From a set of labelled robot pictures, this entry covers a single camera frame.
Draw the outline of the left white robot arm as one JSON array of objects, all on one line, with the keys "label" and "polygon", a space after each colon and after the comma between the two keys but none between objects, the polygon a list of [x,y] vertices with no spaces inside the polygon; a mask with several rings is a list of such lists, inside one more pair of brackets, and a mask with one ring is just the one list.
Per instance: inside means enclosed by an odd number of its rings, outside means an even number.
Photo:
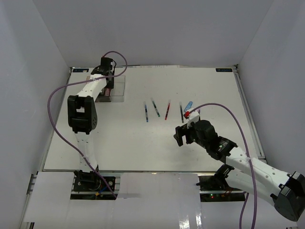
[{"label": "left white robot arm", "polygon": [[90,173],[92,169],[98,168],[92,134],[98,122],[95,100],[112,79],[115,66],[113,59],[102,57],[100,65],[91,72],[91,81],[87,82],[80,92],[70,95],[67,99],[68,124],[75,134],[77,148],[82,153],[79,168],[82,172]]}]

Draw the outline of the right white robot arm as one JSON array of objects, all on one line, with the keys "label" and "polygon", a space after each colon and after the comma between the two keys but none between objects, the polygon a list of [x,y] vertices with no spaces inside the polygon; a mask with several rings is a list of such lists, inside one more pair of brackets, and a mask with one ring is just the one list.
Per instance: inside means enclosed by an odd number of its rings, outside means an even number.
[{"label": "right white robot arm", "polygon": [[263,199],[284,218],[297,222],[305,210],[305,177],[278,170],[257,158],[247,156],[233,141],[219,136],[207,120],[178,126],[174,139],[178,146],[196,143],[213,159],[223,163],[215,173],[220,190],[240,189]]}]

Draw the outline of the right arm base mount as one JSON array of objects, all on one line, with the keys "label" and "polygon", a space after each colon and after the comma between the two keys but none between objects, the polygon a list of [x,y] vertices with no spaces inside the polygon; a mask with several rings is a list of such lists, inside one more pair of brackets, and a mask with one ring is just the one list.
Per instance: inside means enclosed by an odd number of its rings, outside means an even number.
[{"label": "right arm base mount", "polygon": [[200,188],[201,202],[243,202],[245,193],[230,187],[226,181],[233,167],[222,165],[214,174],[201,174],[196,185]]}]

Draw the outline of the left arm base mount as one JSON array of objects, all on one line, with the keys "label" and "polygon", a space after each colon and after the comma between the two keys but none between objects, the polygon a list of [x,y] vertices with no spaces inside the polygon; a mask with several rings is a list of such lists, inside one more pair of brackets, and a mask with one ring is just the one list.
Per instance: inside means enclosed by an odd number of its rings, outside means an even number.
[{"label": "left arm base mount", "polygon": [[96,173],[75,170],[70,199],[115,200],[117,198],[116,177],[105,176],[102,180]]}]

